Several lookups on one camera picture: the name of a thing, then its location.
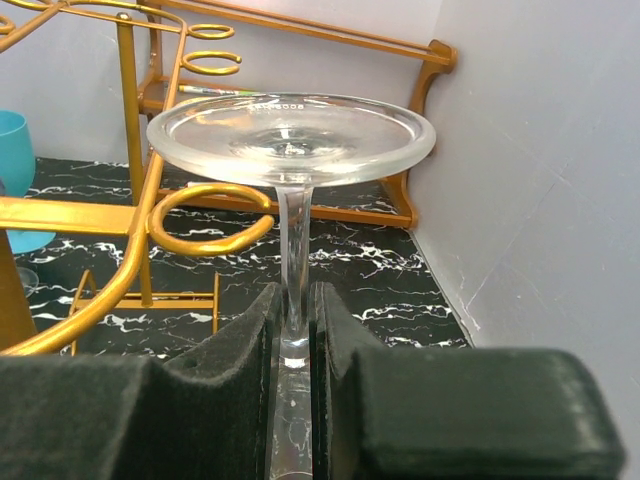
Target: gold wine glass holder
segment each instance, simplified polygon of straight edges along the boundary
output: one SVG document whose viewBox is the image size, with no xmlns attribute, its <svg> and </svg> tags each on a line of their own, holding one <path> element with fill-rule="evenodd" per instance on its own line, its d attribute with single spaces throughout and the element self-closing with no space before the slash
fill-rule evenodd
<svg viewBox="0 0 640 480">
<path fill-rule="evenodd" d="M 162 32 L 179 37 L 168 88 L 161 109 L 171 108 L 176 102 L 181 69 L 202 75 L 230 75 L 238 71 L 237 65 L 209 68 L 196 65 L 203 58 L 225 59 L 235 64 L 241 58 L 224 51 L 198 51 L 185 54 L 189 37 L 205 40 L 223 40 L 234 34 L 224 25 L 187 25 L 179 16 L 152 6 L 115 0 L 49 0 L 28 2 L 3 0 L 5 3 L 33 10 L 37 14 L 21 26 L 0 15 L 0 53 L 19 43 L 27 35 L 42 27 L 55 15 L 64 13 L 112 22 L 116 26 L 124 119 L 129 157 L 129 175 L 133 197 L 132 206 L 39 200 L 32 198 L 0 197 L 0 353 L 30 355 L 53 353 L 71 345 L 77 350 L 76 340 L 114 309 L 210 309 L 212 332 L 218 329 L 219 276 L 214 276 L 212 293 L 153 292 L 149 260 L 149 237 L 158 245 L 175 253 L 190 256 L 214 256 L 241 250 L 266 234 L 274 220 L 265 215 L 251 227 L 229 237 L 207 242 L 187 242 L 169 235 L 163 227 L 166 214 L 174 207 L 202 196 L 221 196 L 241 199 L 267 211 L 271 201 L 263 193 L 242 185 L 212 183 L 184 188 L 165 196 L 156 205 L 163 172 L 163 159 L 152 150 L 148 162 L 143 163 L 139 124 L 138 82 L 133 27 L 148 30 L 151 41 L 150 73 L 152 78 L 159 65 L 158 42 Z M 121 10 L 115 15 L 93 11 L 92 7 L 113 7 Z M 139 12 L 146 20 L 135 20 L 127 13 Z M 6 229 L 55 231 L 127 237 L 124 258 L 116 273 L 101 290 L 97 289 L 91 271 L 86 270 L 73 299 L 69 317 L 43 332 L 36 331 L 11 254 Z M 140 292 L 129 292 L 136 278 Z M 92 298 L 82 298 L 89 288 Z"/>
</svg>

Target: gold metal rack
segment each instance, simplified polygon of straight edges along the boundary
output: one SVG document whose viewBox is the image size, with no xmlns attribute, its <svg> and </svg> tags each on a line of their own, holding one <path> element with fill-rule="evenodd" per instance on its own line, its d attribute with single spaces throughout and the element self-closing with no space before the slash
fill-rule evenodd
<svg viewBox="0 0 640 480">
<path fill-rule="evenodd" d="M 268 210 L 271 202 L 264 194 L 245 186 L 212 183 L 179 190 L 165 196 L 155 205 L 164 162 L 153 152 L 149 152 L 149 162 L 146 166 L 142 162 L 133 27 L 148 29 L 152 45 L 157 45 L 161 32 L 179 36 L 173 68 L 171 75 L 167 78 L 169 86 L 166 98 L 160 106 L 161 110 L 174 105 L 182 68 L 203 75 L 228 75 L 237 71 L 237 66 L 203 68 L 192 63 L 198 58 L 224 58 L 239 63 L 240 57 L 232 53 L 221 51 L 184 53 L 185 43 L 189 37 L 220 40 L 233 35 L 233 29 L 209 24 L 188 26 L 177 15 L 163 12 L 158 8 L 116 0 L 65 0 L 57 3 L 51 3 L 49 0 L 37 3 L 24 0 L 3 1 L 34 10 L 38 14 L 20 27 L 6 16 L 0 16 L 0 53 L 17 44 L 58 13 L 115 23 L 133 206 L 0 197 L 0 272 L 2 272 L 0 349 L 4 349 L 0 353 L 10 355 L 51 353 L 71 344 L 72 353 L 75 354 L 78 337 L 98 323 L 109 311 L 118 308 L 211 309 L 212 331 L 215 333 L 218 328 L 218 275 L 214 277 L 213 293 L 153 292 L 148 238 L 151 237 L 167 250 L 183 255 L 213 256 L 233 253 L 247 247 L 267 233 L 273 226 L 273 217 L 263 216 L 251 227 L 230 237 L 208 242 L 186 242 L 172 237 L 164 230 L 162 223 L 165 215 L 172 208 L 203 195 L 240 198 L 255 204 L 256 208 L 262 210 Z M 96 6 L 114 7 L 123 11 L 110 15 L 90 9 Z M 144 14 L 147 20 L 134 20 L 126 13 L 131 10 Z M 152 70 L 157 67 L 154 62 L 159 59 L 157 56 L 159 53 L 155 55 L 152 55 Z M 128 243 L 120 267 L 102 290 L 97 290 L 91 272 L 85 271 L 71 305 L 69 317 L 37 333 L 29 312 L 29 305 L 24 298 L 5 229 L 118 235 L 126 236 Z M 140 279 L 140 292 L 129 293 L 128 290 L 136 277 Z M 94 295 L 91 299 L 81 298 L 87 285 Z"/>
<path fill-rule="evenodd" d="M 301 18 L 271 13 L 255 8 L 241 7 L 216 0 L 137 0 L 141 5 L 157 8 L 168 7 L 200 13 L 208 16 L 233 20 L 249 25 L 280 30 L 298 35 L 306 35 L 332 42 L 354 45 L 370 50 L 392 53 L 404 57 L 415 58 L 422 62 L 420 73 L 413 86 L 409 109 L 424 115 L 427 94 L 435 78 L 441 74 L 448 74 L 455 68 L 457 51 L 438 40 L 433 40 L 428 46 L 395 40 L 371 33 L 335 27 L 323 23 L 312 22 Z M 149 118 L 156 115 L 162 108 L 164 86 L 169 80 L 162 72 L 162 41 L 160 32 L 151 32 L 149 73 L 141 82 L 138 89 L 140 113 Z M 219 89 L 245 90 L 245 88 L 215 83 L 201 82 L 192 79 L 179 79 L 180 85 L 196 85 Z M 380 213 L 354 210 L 350 208 L 330 208 L 314 205 L 311 215 L 314 218 L 359 222 L 374 225 L 388 225 L 394 227 L 413 228 L 418 221 L 416 209 L 411 202 L 407 189 L 409 172 L 405 171 L 391 177 L 380 179 L 391 203 L 397 213 Z M 161 188 L 160 198 L 170 195 L 173 190 Z M 230 197 L 199 197 L 188 202 L 190 205 L 234 209 L 244 211 L 258 211 L 278 213 L 278 205 L 272 202 L 266 209 L 257 208 L 254 204 L 242 199 Z"/>
</svg>

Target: teal glass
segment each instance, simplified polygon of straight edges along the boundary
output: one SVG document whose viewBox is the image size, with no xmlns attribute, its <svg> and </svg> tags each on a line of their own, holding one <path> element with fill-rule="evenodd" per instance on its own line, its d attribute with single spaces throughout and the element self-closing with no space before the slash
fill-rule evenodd
<svg viewBox="0 0 640 480">
<path fill-rule="evenodd" d="M 0 179 L 9 197 L 24 197 L 36 173 L 27 120 L 19 113 L 0 110 Z M 54 232 L 8 230 L 14 255 L 33 252 L 46 246 Z"/>
</svg>

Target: black foam pad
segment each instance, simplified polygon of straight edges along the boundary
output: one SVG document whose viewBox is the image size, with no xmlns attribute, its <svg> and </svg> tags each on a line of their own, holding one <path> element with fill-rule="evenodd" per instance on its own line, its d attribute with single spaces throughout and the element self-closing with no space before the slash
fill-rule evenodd
<svg viewBox="0 0 640 480">
<path fill-rule="evenodd" d="M 615 479 L 598 387 L 553 350 L 387 348 L 313 286 L 317 479 Z"/>
<path fill-rule="evenodd" d="M 268 286 L 217 335 L 164 365 L 0 359 L 0 478 L 263 478 L 280 298 Z"/>
</svg>

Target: white wall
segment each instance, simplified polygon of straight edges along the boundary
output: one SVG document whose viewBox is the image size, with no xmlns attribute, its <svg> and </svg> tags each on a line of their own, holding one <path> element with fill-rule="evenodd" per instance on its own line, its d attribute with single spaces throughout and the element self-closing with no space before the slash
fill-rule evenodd
<svg viewBox="0 0 640 480">
<path fill-rule="evenodd" d="M 35 15 L 4 2 L 0 13 L 17 25 Z M 0 54 L 0 109 L 26 116 L 36 155 L 126 162 L 115 37 L 112 23 L 58 14 Z"/>
<path fill-rule="evenodd" d="M 446 0 L 435 36 L 460 63 L 430 94 L 417 240 L 477 345 L 578 354 L 635 455 L 640 2 Z"/>
<path fill-rule="evenodd" d="M 255 7 L 257 2 L 237 3 Z M 259 3 L 260 8 L 284 14 L 428 43 L 441 0 L 397 0 L 378 5 L 375 11 L 367 0 Z M 3 2 L 0 13 L 18 25 L 33 16 Z M 229 40 L 189 40 L 188 51 L 228 50 L 243 57 L 237 75 L 214 81 L 270 91 L 339 92 L 406 104 L 419 69 L 413 59 L 202 15 L 185 17 L 190 23 L 237 27 Z M 111 23 L 61 14 L 0 55 L 0 109 L 27 117 L 37 155 L 126 162 L 115 38 Z M 136 29 L 139 75 L 148 52 L 146 39 Z M 175 36 L 167 35 L 167 62 L 174 45 Z"/>
</svg>

